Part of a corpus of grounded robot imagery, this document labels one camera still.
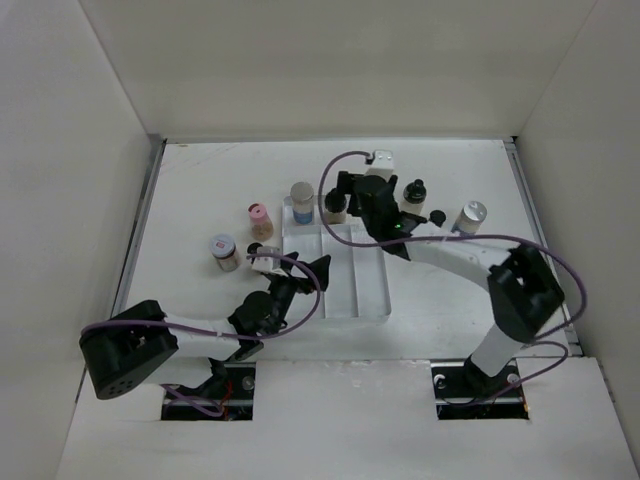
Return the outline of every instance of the pink bottle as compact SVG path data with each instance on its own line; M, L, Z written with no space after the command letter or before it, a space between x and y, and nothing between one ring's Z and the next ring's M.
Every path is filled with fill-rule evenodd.
M267 207L262 203L254 203L249 207L251 220L251 235L259 242L269 240L273 235L273 223L267 213Z

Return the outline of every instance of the jar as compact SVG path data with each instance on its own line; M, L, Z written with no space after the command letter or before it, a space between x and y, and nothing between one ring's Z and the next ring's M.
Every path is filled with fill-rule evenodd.
M249 207L251 235L259 242L265 242L273 236L273 223L267 214L267 207L254 203Z
M344 223L347 220L347 197L334 188L324 197L324 210L324 218L329 225Z
M236 242L231 235L221 233L213 237L209 242L209 250L223 272L232 272L240 266Z
M294 183L291 187L293 219L300 225L313 221L313 187L308 182Z

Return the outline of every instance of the white wall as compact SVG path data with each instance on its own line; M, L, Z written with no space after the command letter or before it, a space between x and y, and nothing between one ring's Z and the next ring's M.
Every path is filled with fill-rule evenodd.
M0 469L55 475L149 141L76 0L0 2Z
M150 132L518 133L594 0L81 0Z
M638 0L599 0L517 143L549 243L589 287L578 333L604 366L637 464L639 24Z

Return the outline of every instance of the screw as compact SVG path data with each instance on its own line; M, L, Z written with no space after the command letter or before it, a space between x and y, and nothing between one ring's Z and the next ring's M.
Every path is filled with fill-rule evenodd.
M256 386L256 381L253 377L244 377L242 379L242 388L245 390L253 390Z
M435 377L433 377L433 384L436 386L436 388L438 390L442 390L446 387L444 381L447 379L447 377L445 377L444 375L442 375L441 373L437 374Z

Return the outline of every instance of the label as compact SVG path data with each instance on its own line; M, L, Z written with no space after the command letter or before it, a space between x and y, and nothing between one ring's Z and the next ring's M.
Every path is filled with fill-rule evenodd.
M307 225L313 220L313 212L311 211L306 213L298 213L294 210L293 219L296 221L296 223Z
M216 261L223 272L232 272L240 265L236 252L233 252L233 255L227 258L216 258Z

